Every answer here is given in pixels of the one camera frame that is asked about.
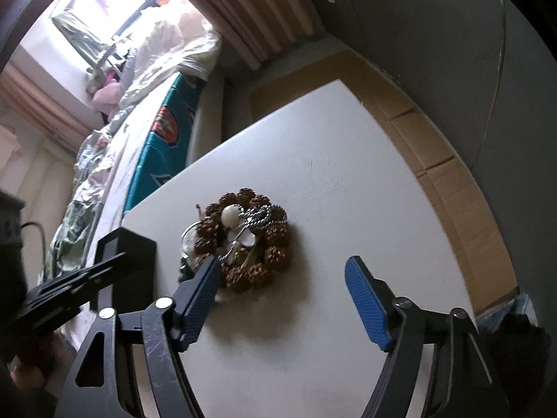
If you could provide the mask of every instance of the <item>red logo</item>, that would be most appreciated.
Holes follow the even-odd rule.
[[[161,107],[155,116],[151,130],[166,141],[170,146],[174,146],[180,135],[180,127],[172,113],[166,105]]]

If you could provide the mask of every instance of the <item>curtain fold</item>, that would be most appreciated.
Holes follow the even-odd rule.
[[[0,97],[30,124],[72,151],[77,152],[91,132],[11,63],[0,75]]]
[[[252,69],[322,31],[311,0],[189,0]]]

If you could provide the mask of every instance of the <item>gray wall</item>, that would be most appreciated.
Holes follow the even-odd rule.
[[[327,30],[384,69],[470,168],[520,288],[557,340],[557,63],[535,30],[508,0],[313,2]],[[556,366],[553,354],[549,373]]]

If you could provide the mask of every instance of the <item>white bead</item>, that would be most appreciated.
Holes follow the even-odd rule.
[[[240,213],[242,212],[240,206],[233,204],[226,206],[222,210],[221,221],[227,228],[236,228],[240,223]]]

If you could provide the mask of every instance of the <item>cardboard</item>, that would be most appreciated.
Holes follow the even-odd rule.
[[[431,202],[475,312],[517,288],[514,269],[487,202],[464,165],[406,94],[351,51],[331,55],[251,93],[258,120],[340,79],[385,131]]]

